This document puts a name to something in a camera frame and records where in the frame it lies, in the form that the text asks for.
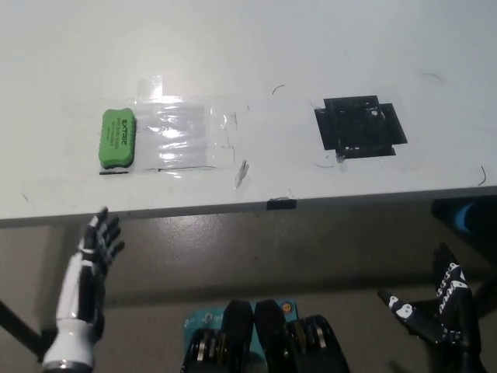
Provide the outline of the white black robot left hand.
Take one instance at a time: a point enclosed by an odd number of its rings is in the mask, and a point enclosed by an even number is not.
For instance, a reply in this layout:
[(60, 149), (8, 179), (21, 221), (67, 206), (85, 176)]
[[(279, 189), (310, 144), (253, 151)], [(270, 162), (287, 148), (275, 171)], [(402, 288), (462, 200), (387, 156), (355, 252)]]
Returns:
[(43, 372), (92, 372), (105, 328), (106, 278), (125, 247), (118, 216), (96, 212), (68, 261), (56, 310), (57, 332), (43, 356)]

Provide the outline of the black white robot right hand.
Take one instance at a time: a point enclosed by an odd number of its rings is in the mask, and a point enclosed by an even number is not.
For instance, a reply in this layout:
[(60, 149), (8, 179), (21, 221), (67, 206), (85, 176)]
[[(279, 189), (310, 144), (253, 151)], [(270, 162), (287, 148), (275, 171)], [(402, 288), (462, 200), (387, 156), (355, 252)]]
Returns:
[(481, 352), (481, 335), (473, 294), (454, 253), (444, 242), (434, 251), (435, 298), (407, 302), (389, 291), (377, 294), (410, 334), (438, 347)]

